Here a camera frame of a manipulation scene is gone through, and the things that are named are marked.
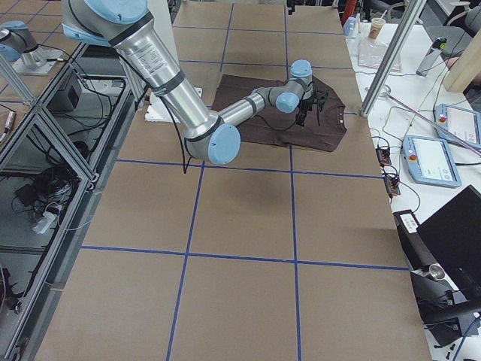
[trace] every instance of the blue joint cap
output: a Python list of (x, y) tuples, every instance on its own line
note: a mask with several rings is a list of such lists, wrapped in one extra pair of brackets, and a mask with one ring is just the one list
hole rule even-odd
[(241, 135), (231, 124), (222, 124), (210, 137), (207, 155), (213, 164), (227, 164), (239, 153)]
[(6, 28), (8, 30), (25, 30), (25, 29), (28, 29), (29, 27), (23, 21), (12, 20), (12, 21), (7, 21), (6, 23), (1, 24), (0, 28)]
[(291, 65), (291, 75), (293, 77), (308, 77), (313, 74), (310, 62), (307, 60), (296, 60)]
[(22, 56), (22, 54), (14, 48), (8, 47), (7, 45), (0, 45), (0, 54), (3, 55), (8, 62), (16, 62)]
[(147, 13), (147, 0), (84, 0), (97, 15), (116, 24), (132, 24)]
[(299, 104), (299, 97), (294, 93), (282, 93), (276, 99), (276, 108), (283, 113), (290, 114)]
[(63, 26), (63, 33), (69, 39), (80, 41), (82, 43), (87, 43), (91, 45), (98, 45), (101, 47), (110, 47), (110, 44), (104, 38), (89, 34), (88, 32), (85, 32), (77, 28), (72, 28), (71, 26), (68, 26), (64, 23), (62, 23), (62, 26)]

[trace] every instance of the dark brown cloth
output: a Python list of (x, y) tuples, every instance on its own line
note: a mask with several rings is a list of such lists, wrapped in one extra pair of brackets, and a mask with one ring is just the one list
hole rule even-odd
[[(273, 130), (261, 119), (254, 117), (237, 127), (242, 141), (280, 145), (282, 147), (299, 145), (328, 152), (335, 150), (344, 134), (346, 134), (343, 121), (345, 106), (332, 88), (315, 77), (313, 77), (313, 81), (318, 91), (328, 93), (328, 98), (320, 113), (320, 126), (317, 124), (316, 106), (314, 105), (313, 111), (307, 114), (305, 127), (294, 125), (286, 131)], [(212, 109), (221, 111), (244, 96), (248, 96), (254, 89), (282, 86), (283, 84), (284, 82), (280, 80), (252, 79), (224, 74), (217, 88)], [(285, 114), (275, 107), (268, 107), (261, 111), (259, 115), (264, 117), (272, 127), (285, 129), (295, 121), (296, 113), (297, 111)]]

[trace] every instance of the paper cup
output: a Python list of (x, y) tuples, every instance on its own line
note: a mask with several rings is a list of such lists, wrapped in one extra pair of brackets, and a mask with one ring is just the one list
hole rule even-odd
[(371, 30), (369, 30), (369, 38), (375, 39), (379, 35), (386, 21), (380, 17), (374, 17), (371, 19)]

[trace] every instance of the black monitor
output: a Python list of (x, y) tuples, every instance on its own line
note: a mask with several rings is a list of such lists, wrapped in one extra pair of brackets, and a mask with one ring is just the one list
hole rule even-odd
[(481, 194), (468, 186), (418, 233), (466, 299), (481, 297)]

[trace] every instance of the white desk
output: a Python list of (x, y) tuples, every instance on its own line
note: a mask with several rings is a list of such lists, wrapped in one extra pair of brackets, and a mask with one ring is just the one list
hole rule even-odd
[[(369, 29), (370, 24), (363, 24), (363, 26), (365, 26), (363, 33), (365, 33), (365, 31)], [(383, 27), (378, 40), (382, 42), (389, 42), (395, 32), (396, 26), (397, 25), (395, 24), (386, 24)], [(351, 61), (354, 70), (356, 72), (363, 71), (367, 73), (375, 73), (375, 69), (358, 66), (358, 57), (355, 54), (355, 51), (353, 51), (355, 49), (355, 40), (348, 39), (347, 43), (351, 53)], [(423, 27), (420, 25), (414, 26), (413, 31), (407, 39), (404, 49), (401, 51), (401, 73), (392, 72), (386, 81), (386, 84), (391, 87), (391, 94), (394, 97), (418, 110), (432, 110), (434, 106), (437, 91), (440, 88), (444, 74), (447, 72), (444, 64), (441, 64), (442, 59), (439, 58), (439, 61), (435, 62), (435, 65), (439, 65), (430, 70), (427, 77), (420, 77), (417, 75), (400, 77), (397, 75), (415, 74), (419, 63), (424, 57), (430, 44), (431, 40), (429, 39)], [(373, 79), (373, 74), (356, 74), (356, 80), (358, 82), (359, 92), (361, 93), (362, 98), (364, 98), (367, 93), (365, 88), (371, 85)], [(465, 101), (465, 97), (462, 93), (448, 93), (442, 86), (440, 88), (440, 93), (436, 104), (454, 104), (463, 100), (464, 102), (460, 103), (459, 106), (470, 109), (470, 105), (467, 101)], [(400, 141), (382, 130), (386, 123), (389, 109), (392, 106), (398, 105), (391, 100), (379, 98), (376, 101), (373, 110), (369, 114), (368, 121), (369, 126), (372, 129), (379, 131), (380, 136), (385, 138), (391, 147), (399, 147), (401, 145)], [(426, 111), (422, 113), (428, 118), (433, 119), (432, 112)], [(401, 139), (406, 134), (406, 131), (407, 134), (410, 135), (424, 135), (437, 138), (436, 130), (419, 118), (414, 118), (412, 126), (409, 127), (412, 118), (413, 115), (410, 112), (394, 108), (392, 109), (389, 121), (386, 123), (385, 130)], [(373, 136), (379, 135), (376, 130), (371, 130)], [(378, 139), (374, 138), (374, 144), (377, 144), (377, 141)], [(476, 157), (476, 155), (468, 150), (452, 145), (450, 145), (450, 148), (456, 162), (479, 162), (479, 157)], [(419, 210), (416, 212), (416, 216), (421, 223), (429, 218), (435, 211), (445, 205), (456, 194), (461, 192), (467, 185), (473, 184), (475, 188), (481, 190), (481, 165), (458, 167), (458, 172), (462, 181), (462, 185), (459, 188), (449, 189), (444, 187), (426, 186), (413, 182), (407, 171), (404, 160), (400, 159), (399, 157), (399, 152), (400, 148), (391, 149), (392, 163), (399, 171), (401, 181), (411, 186), (421, 198)], [(393, 198), (391, 204), (392, 211), (395, 212), (404, 209), (414, 210), (418, 205), (418, 199), (416, 195), (404, 185), (400, 185), (400, 187), (401, 195)], [(433, 344), (436, 344), (436, 341), (431, 333), (426, 332), (426, 337), (428, 338), (430, 344), (430, 350), (433, 359), (445, 359), (447, 351), (449, 351), (449, 346), (445, 347), (444, 349), (434, 349)], [(463, 357), (479, 359), (480, 356), (481, 336), (469, 337), (464, 343), (457, 360), (461, 360)]]

